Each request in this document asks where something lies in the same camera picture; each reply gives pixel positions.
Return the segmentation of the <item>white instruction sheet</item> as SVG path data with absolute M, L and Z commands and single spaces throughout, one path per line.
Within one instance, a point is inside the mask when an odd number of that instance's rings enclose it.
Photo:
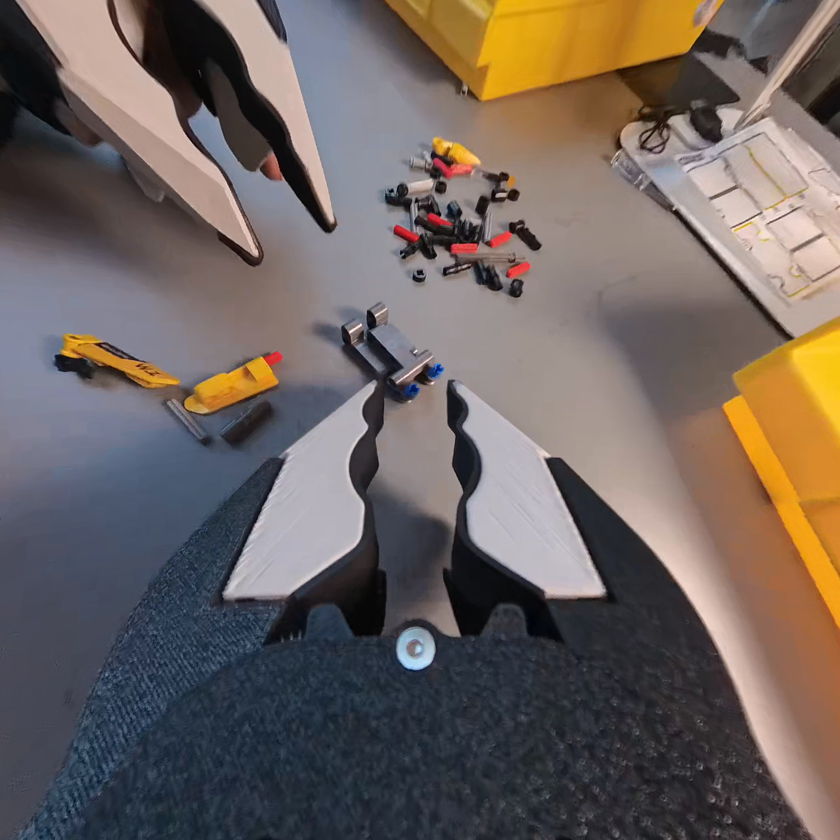
M 718 143 L 703 140 L 686 115 L 672 118 L 660 152 L 642 145 L 654 125 L 631 122 L 613 162 L 799 338 L 838 318 L 838 169 L 772 118 L 737 129 L 738 109 L 720 116 Z

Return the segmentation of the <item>grey desk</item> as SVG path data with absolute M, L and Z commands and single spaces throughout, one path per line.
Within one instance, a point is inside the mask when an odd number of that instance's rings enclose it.
M 721 406 L 780 335 L 683 225 L 609 161 L 637 110 L 604 76 L 482 103 L 383 2 L 280 5 L 339 226 L 242 171 L 194 122 L 264 246 L 244 264 L 108 150 L 21 118 L 2 152 L 2 838 L 27 824 L 149 581 L 212 511 L 364 383 L 340 324 L 374 302 L 658 554 L 727 660 L 755 737 L 818 838 L 838 838 L 838 629 Z M 382 189 L 434 135 L 521 184 L 542 241 L 520 300 L 468 276 L 414 283 Z M 58 371 L 91 334 L 180 380 Z M 280 352 L 278 386 L 164 407 Z M 238 446 L 250 404 L 272 418 Z

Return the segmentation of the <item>yellow angled brick piece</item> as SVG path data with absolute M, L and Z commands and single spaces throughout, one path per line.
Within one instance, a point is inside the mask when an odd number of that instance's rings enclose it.
M 58 371 L 76 373 L 90 380 L 99 367 L 109 368 L 145 389 L 180 385 L 180 380 L 158 366 L 135 358 L 110 342 L 91 334 L 66 333 L 54 357 Z

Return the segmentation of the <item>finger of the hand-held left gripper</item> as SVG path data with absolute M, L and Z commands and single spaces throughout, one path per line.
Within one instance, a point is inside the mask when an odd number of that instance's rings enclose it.
M 163 197 L 212 228 L 246 263 L 264 253 L 227 174 L 188 110 L 144 64 L 149 2 L 17 2 L 58 60 L 70 109 Z
M 248 172 L 276 163 L 325 233 L 337 226 L 287 31 L 276 2 L 157 2 L 186 89 Z

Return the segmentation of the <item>scattered small building pieces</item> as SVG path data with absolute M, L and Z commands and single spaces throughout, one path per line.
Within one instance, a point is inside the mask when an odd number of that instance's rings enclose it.
M 486 168 L 469 147 L 441 136 L 406 165 L 408 174 L 381 194 L 403 215 L 392 227 L 399 258 L 442 259 L 442 278 L 472 275 L 480 287 L 521 299 L 542 242 L 524 218 L 505 215 L 520 201 L 518 178 Z

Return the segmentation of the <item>grey brick assembly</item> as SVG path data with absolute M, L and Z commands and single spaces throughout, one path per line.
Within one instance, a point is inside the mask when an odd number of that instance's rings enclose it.
M 440 381 L 445 373 L 445 367 L 430 350 L 419 350 L 390 323 L 388 307 L 383 302 L 367 310 L 365 321 L 344 323 L 340 333 L 344 349 L 365 364 L 377 381 L 384 382 L 398 402 L 411 402 L 423 385 Z

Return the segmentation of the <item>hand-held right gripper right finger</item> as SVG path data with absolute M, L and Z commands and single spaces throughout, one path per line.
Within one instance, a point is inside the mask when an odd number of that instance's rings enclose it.
M 447 384 L 469 558 L 547 601 L 604 599 L 606 586 L 550 468 L 550 455 L 461 381 Z

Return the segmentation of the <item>yellow plastic bin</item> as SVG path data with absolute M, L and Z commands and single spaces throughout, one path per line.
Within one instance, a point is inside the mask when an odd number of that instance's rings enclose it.
M 683 56 L 722 1 L 387 1 L 480 101 Z
M 732 376 L 723 411 L 839 624 L 839 319 Z

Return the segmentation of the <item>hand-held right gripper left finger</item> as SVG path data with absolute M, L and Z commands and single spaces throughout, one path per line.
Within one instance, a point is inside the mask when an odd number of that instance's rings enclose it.
M 368 489 L 384 384 L 370 382 L 280 456 L 280 471 L 223 588 L 226 602 L 307 595 L 345 562 L 377 565 Z

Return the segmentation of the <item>yellow brick arm piece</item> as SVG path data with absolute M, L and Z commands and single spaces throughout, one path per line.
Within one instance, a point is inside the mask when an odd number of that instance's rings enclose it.
M 183 403 L 185 410 L 208 415 L 242 403 L 278 386 L 274 366 L 283 360 L 280 352 L 260 355 L 233 371 L 216 374 L 195 386 Z

